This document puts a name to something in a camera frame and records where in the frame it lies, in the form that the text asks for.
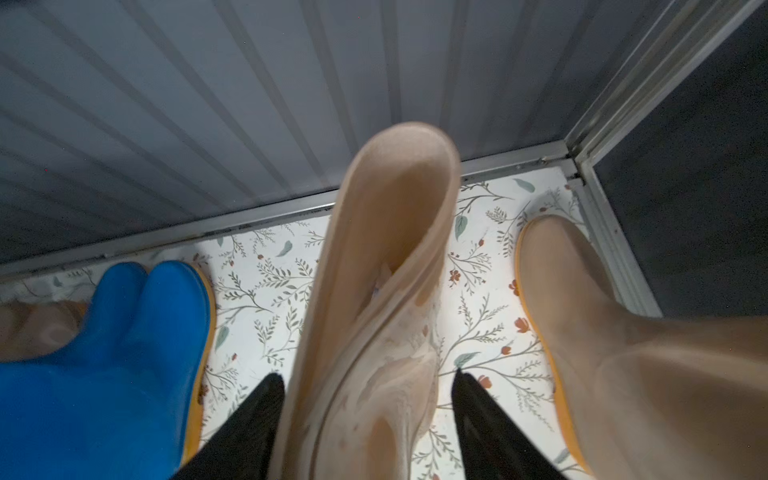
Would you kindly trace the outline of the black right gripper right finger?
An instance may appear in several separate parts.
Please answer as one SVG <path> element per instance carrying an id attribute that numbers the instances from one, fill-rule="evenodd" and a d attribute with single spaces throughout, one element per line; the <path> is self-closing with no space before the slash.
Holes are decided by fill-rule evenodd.
<path id="1" fill-rule="evenodd" d="M 451 387 L 467 479 L 562 479 L 477 379 L 457 371 Z"/>

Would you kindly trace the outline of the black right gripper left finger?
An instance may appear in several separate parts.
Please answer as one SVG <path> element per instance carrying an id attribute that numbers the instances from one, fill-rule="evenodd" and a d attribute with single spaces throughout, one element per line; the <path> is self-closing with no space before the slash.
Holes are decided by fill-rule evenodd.
<path id="1" fill-rule="evenodd" d="M 175 479 L 266 479 L 285 399 L 281 375 L 268 374 Z"/>

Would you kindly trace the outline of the blue rain boot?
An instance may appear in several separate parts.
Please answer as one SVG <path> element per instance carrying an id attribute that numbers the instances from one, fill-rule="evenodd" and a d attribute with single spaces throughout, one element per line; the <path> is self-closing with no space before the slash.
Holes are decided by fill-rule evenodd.
<path id="1" fill-rule="evenodd" d="M 146 271 L 133 320 L 107 361 L 54 365 L 55 351 L 2 365 L 3 478 L 167 479 L 195 454 L 213 290 L 184 262 Z"/>
<path id="2" fill-rule="evenodd" d="M 147 278 L 146 269 L 138 263 L 111 266 L 96 288 L 82 330 L 49 362 L 69 366 L 107 361 L 129 329 Z"/>

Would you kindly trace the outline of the beige rain boot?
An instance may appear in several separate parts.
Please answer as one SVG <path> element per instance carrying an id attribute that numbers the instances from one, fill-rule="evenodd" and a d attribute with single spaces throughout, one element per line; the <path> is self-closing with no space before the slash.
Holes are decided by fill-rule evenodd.
<path id="1" fill-rule="evenodd" d="M 373 136 L 338 191 L 268 474 L 406 479 L 437 404 L 446 249 L 461 167 L 421 122 Z"/>
<path id="2" fill-rule="evenodd" d="M 39 358 L 67 345 L 79 333 L 88 305 L 56 301 L 1 305 L 1 362 Z"/>
<path id="3" fill-rule="evenodd" d="M 587 238 L 554 215 L 524 227 L 514 267 L 566 446 L 593 477 L 766 477 L 765 317 L 634 314 Z"/>

